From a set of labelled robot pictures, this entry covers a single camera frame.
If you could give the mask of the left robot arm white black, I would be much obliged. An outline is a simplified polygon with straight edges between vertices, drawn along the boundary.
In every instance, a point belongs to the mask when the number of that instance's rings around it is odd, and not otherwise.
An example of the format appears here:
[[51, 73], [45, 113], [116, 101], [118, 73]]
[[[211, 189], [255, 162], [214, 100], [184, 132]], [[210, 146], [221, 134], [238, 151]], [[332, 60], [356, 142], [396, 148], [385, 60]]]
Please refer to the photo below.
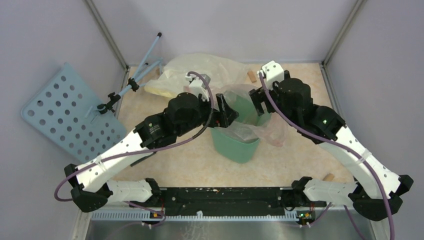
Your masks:
[[223, 94], [216, 101], [201, 94], [184, 92], [168, 102], [160, 113], [148, 116], [103, 154], [81, 165], [69, 164], [64, 172], [72, 189], [71, 200], [84, 213], [117, 202], [145, 203], [156, 206], [162, 197], [153, 178], [116, 181], [112, 178], [128, 166], [135, 166], [159, 151], [170, 149], [177, 138], [202, 127], [227, 128], [239, 113], [231, 108]]

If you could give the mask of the pink translucent trash bag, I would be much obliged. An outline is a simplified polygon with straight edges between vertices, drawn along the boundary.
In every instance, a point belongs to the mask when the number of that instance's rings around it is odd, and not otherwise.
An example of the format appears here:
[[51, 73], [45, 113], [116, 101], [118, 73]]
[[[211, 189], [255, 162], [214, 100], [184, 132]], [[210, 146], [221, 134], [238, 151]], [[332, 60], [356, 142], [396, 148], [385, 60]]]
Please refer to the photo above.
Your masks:
[[238, 117], [229, 127], [214, 128], [215, 132], [244, 144], [262, 140], [274, 147], [284, 145], [288, 124], [276, 113], [258, 115], [249, 96], [249, 91], [255, 89], [254, 85], [229, 84], [211, 89], [214, 94], [223, 94], [228, 105], [238, 112]]

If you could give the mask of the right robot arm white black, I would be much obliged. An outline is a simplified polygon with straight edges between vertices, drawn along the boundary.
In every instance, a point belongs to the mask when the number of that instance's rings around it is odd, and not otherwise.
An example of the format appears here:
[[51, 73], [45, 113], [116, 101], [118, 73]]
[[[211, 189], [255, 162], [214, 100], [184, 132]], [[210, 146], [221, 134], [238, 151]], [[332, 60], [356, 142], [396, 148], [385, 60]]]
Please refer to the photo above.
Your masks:
[[353, 176], [354, 182], [337, 183], [304, 176], [292, 183], [299, 206], [331, 202], [354, 208], [371, 221], [390, 220], [403, 204], [402, 195], [414, 181], [378, 161], [354, 136], [346, 121], [332, 108], [315, 104], [311, 88], [298, 78], [274, 81], [249, 91], [259, 115], [279, 114], [291, 127], [330, 153]]

